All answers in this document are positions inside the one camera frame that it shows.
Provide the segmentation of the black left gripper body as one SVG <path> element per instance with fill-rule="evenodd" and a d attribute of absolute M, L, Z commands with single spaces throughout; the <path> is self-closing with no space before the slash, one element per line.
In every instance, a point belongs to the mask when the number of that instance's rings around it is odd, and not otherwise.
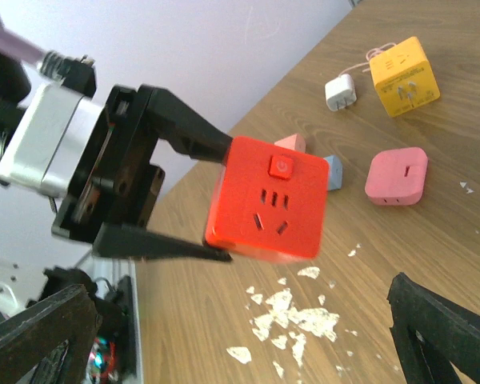
<path fill-rule="evenodd" d="M 115 86 L 84 149 L 51 227 L 55 236 L 93 243 L 102 225 L 145 227 L 163 176 L 150 156 L 158 136 L 147 107 L 152 86 Z"/>

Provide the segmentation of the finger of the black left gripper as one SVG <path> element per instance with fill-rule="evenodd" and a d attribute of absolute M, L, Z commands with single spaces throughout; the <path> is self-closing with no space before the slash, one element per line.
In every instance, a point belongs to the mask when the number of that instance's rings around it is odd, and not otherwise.
<path fill-rule="evenodd" d="M 223 249 L 149 232 L 141 227 L 103 224 L 93 243 L 93 253 L 101 258 L 147 261 L 172 258 L 196 258 L 232 262 Z"/>
<path fill-rule="evenodd" d="M 161 140 L 173 150 L 193 160 L 221 164 L 230 148 L 232 137 L 184 103 L 165 88 L 153 88 L 146 113 Z"/>

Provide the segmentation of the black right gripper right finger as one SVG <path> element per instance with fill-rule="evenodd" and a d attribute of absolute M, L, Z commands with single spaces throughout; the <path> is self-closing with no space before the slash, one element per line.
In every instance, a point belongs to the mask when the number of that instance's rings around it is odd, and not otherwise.
<path fill-rule="evenodd" d="M 480 383 L 480 316 L 395 276 L 387 300 L 395 349 L 408 383 L 460 383 L 460 370 Z"/>

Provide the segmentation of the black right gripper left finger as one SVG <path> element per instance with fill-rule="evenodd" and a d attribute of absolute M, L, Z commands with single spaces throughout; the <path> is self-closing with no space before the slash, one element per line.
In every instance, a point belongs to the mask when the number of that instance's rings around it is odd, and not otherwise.
<path fill-rule="evenodd" d="M 16 383 L 61 347 L 50 383 L 80 383 L 101 325 L 82 285 L 64 288 L 0 323 L 0 383 Z"/>

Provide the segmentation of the red cube socket adapter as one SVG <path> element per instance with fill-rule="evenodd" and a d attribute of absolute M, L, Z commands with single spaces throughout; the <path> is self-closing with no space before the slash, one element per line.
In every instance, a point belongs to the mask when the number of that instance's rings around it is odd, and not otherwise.
<path fill-rule="evenodd" d="M 268 262 L 306 262 L 320 251 L 329 164 L 236 137 L 214 188 L 204 240 Z"/>

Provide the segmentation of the blue USB charger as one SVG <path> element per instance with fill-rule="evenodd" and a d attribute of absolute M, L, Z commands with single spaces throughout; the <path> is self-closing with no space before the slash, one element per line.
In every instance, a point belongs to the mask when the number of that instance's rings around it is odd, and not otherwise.
<path fill-rule="evenodd" d="M 342 187 L 342 162 L 336 155 L 327 156 L 325 160 L 329 164 L 327 190 L 339 190 Z"/>

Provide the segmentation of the white USB charger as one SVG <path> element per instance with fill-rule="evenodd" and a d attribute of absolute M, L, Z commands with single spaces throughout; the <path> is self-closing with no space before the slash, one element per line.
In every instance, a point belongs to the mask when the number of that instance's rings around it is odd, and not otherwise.
<path fill-rule="evenodd" d="M 324 86 L 326 105 L 335 112 L 345 109 L 357 101 L 354 80 L 349 74 L 341 74 Z"/>

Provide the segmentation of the large pink plug adapter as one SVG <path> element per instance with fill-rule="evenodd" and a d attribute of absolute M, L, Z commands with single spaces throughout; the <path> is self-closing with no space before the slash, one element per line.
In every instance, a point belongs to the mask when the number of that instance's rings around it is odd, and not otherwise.
<path fill-rule="evenodd" d="M 371 161 L 365 184 L 369 200 L 380 206 L 411 206 L 424 191 L 428 157 L 419 147 L 384 150 Z"/>

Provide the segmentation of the yellow cube socket adapter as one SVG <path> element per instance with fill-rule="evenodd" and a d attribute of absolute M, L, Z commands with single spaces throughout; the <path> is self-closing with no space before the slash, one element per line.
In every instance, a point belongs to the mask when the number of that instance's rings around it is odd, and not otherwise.
<path fill-rule="evenodd" d="M 369 65 L 375 91 L 392 118 L 440 97 L 430 61 L 416 37 L 384 50 Z"/>

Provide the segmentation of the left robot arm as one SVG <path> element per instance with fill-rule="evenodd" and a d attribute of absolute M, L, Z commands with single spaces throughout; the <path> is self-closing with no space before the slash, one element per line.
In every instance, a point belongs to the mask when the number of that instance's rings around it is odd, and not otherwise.
<path fill-rule="evenodd" d="M 168 89 L 115 86 L 93 100 L 94 63 L 44 51 L 0 21 L 0 184 L 60 200 L 54 235 L 102 258 L 230 262 L 223 246 L 146 228 L 164 171 L 161 140 L 194 160 L 221 163 L 232 139 Z"/>

